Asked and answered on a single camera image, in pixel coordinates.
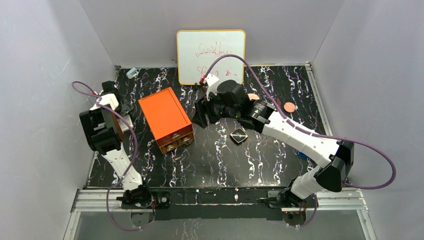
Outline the large round beige puff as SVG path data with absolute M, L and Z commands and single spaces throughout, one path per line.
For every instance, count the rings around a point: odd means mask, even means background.
M 254 93 L 248 93 L 247 96 L 250 101 L 257 101 L 261 99 L 257 94 Z

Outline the black square compact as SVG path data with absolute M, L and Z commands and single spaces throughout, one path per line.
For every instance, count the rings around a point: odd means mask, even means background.
M 236 145 L 242 144 L 248 138 L 248 134 L 242 128 L 235 129 L 229 135 Z

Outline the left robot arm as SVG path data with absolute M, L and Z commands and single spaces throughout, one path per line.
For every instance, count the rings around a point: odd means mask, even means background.
M 118 184 L 124 189 L 118 200 L 130 205 L 149 201 L 152 197 L 150 190 L 133 167 L 135 160 L 129 159 L 124 149 L 126 131 L 136 138 L 130 117 L 134 107 L 119 95 L 113 81 L 101 85 L 101 93 L 94 90 L 87 93 L 96 98 L 93 107 L 79 114 L 88 146 L 106 159 L 118 175 Z

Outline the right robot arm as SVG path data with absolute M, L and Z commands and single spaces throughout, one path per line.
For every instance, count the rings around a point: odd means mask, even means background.
M 297 204 L 322 190 L 342 191 L 353 165 L 353 143 L 315 136 L 312 130 L 281 116 L 274 104 L 250 100 L 235 80 L 208 74 L 201 83 L 206 91 L 195 102 L 193 123 L 206 128 L 223 118 L 235 119 L 243 128 L 280 140 L 316 163 L 313 170 L 290 182 L 280 194 L 280 203 Z

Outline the yellow-framed whiteboard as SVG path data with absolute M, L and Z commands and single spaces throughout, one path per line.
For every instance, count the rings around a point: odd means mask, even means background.
M 241 29 L 179 30 L 176 46 L 179 83 L 193 86 L 219 57 L 228 54 L 245 57 L 246 32 Z

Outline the orange drawer organizer box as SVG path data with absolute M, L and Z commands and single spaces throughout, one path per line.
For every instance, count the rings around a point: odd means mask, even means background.
M 171 87 L 138 100 L 161 151 L 166 154 L 194 141 L 194 127 Z

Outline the blue stapler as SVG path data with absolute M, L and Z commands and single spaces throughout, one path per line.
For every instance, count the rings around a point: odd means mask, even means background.
M 303 158 L 303 159 L 309 159 L 310 157 L 308 156 L 308 155 L 306 155 L 306 154 L 304 154 L 303 152 L 301 152 L 301 151 L 296 151 L 296 155 L 299 157 L 299 158 Z

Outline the small round pink puff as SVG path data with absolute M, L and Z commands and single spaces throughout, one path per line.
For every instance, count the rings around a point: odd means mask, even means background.
M 283 105 L 283 109 L 287 113 L 294 113 L 297 109 L 296 105 L 292 102 L 285 102 Z

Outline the white eyeshadow palette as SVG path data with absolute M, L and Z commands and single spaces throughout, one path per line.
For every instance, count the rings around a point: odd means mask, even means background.
M 123 133 L 125 133 L 125 132 L 127 132 L 127 131 L 129 131 L 130 130 L 130 128 L 131 129 L 133 129 L 134 128 L 134 124 L 133 124 L 133 121 L 132 121 L 132 119 L 131 119 L 131 116 L 130 115 L 125 115 L 125 116 L 123 116 L 122 117 L 124 120 L 122 120 L 122 119 L 120 119 L 120 118 L 118 118 L 117 120 L 118 120 L 118 123 L 119 123 L 119 126 L 120 126 L 120 128 L 121 128 L 121 131 L 123 132 Z

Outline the light blue eraser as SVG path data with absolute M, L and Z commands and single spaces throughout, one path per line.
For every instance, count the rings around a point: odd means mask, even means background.
M 131 69 L 130 69 L 130 70 L 128 70 L 128 71 L 127 71 L 127 73 L 126 73 L 126 77 L 127 77 L 128 79 L 133 79 L 133 78 L 135 78 L 137 75 L 138 75 L 138 70 L 137 70 L 137 68 L 135 68 L 135 67 L 131 68 Z

